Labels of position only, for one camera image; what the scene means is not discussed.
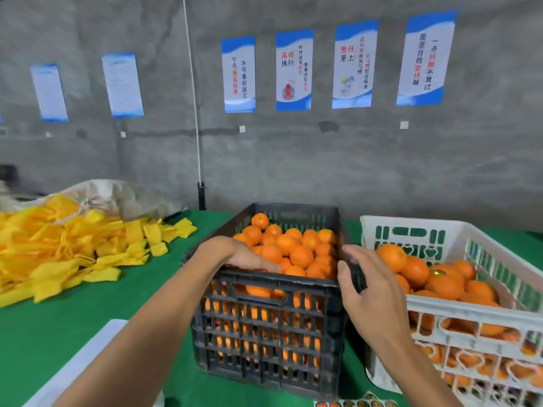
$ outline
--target white rope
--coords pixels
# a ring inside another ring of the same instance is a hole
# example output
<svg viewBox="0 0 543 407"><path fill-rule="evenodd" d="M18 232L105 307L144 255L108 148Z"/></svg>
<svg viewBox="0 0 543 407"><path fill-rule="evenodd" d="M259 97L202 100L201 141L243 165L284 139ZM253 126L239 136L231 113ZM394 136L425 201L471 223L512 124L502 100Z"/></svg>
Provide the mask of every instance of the white rope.
<svg viewBox="0 0 543 407"><path fill-rule="evenodd" d="M196 151L198 152L198 182L202 182L200 168L200 132L198 131L198 112L196 110L196 89L194 87L194 70L192 69L191 39L188 37L187 6L183 0L183 13L185 14L185 29L187 30L188 61L191 65L192 101L194 103L194 123L196 124Z"/></svg>

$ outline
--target right hand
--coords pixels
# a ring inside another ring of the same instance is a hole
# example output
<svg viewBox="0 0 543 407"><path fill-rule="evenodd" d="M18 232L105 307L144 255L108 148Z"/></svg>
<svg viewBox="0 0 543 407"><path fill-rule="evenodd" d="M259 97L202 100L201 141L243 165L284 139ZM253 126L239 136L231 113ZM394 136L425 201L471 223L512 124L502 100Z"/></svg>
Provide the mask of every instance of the right hand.
<svg viewBox="0 0 543 407"><path fill-rule="evenodd" d="M338 263L343 306L358 334L378 356L381 352L412 342L406 295L394 273L375 251L356 245L345 245L343 251L353 263L360 265L368 286L358 294L347 263Z"/></svg>

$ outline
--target blue and white poster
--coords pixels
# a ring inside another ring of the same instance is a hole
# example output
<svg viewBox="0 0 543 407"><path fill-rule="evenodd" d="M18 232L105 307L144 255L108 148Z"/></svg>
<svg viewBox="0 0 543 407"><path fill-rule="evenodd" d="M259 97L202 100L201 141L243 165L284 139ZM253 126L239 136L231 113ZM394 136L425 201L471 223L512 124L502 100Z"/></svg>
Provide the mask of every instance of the blue and white poster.
<svg viewBox="0 0 543 407"><path fill-rule="evenodd" d="M31 67L41 119L47 122L68 122L59 69L55 64Z"/></svg>
<svg viewBox="0 0 543 407"><path fill-rule="evenodd" d="M143 117L136 56L132 53L102 57L105 85L114 118Z"/></svg>
<svg viewBox="0 0 543 407"><path fill-rule="evenodd" d="M256 110L255 38L222 40L224 111L254 113Z"/></svg>
<svg viewBox="0 0 543 407"><path fill-rule="evenodd" d="M277 111L310 110L313 30L277 33L275 47Z"/></svg>
<svg viewBox="0 0 543 407"><path fill-rule="evenodd" d="M371 107L378 21L336 28L332 108Z"/></svg>
<svg viewBox="0 0 543 407"><path fill-rule="evenodd" d="M397 105L428 106L441 103L455 19L455 11L410 18Z"/></svg>

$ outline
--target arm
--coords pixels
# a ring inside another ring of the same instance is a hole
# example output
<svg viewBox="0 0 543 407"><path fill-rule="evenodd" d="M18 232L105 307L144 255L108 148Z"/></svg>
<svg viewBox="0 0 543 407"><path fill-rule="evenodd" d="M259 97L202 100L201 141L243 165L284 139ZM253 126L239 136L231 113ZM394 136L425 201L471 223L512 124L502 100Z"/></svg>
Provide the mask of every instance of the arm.
<svg viewBox="0 0 543 407"><path fill-rule="evenodd" d="M53 406L153 405L201 297L223 264L280 271L236 240L215 237L202 243Z"/></svg>
<svg viewBox="0 0 543 407"><path fill-rule="evenodd" d="M394 274L374 251L344 246L360 264L368 288L358 294L344 261L338 263L343 305L358 334L375 351L384 368L413 407L462 407L430 359L417 348L409 327L407 301Z"/></svg>

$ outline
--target hand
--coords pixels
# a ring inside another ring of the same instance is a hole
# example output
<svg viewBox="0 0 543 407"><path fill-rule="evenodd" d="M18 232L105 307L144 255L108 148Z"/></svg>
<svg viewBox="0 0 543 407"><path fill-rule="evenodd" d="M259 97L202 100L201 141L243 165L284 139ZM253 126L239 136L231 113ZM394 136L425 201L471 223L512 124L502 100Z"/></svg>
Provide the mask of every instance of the hand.
<svg viewBox="0 0 543 407"><path fill-rule="evenodd" d="M387 352L391 346L411 343L406 296L394 273L375 251L354 245L343 246L343 251L360 265L368 285L358 294L347 263L338 263L343 306L358 334L380 357L380 352Z"/></svg>
<svg viewBox="0 0 543 407"><path fill-rule="evenodd" d="M217 267L230 264L235 267L246 270L266 270L274 273L280 273L281 267L271 261L263 259L258 254L252 252L247 244L234 240L230 237L218 236L202 243L198 250L208 254L219 254L221 262Z"/></svg>

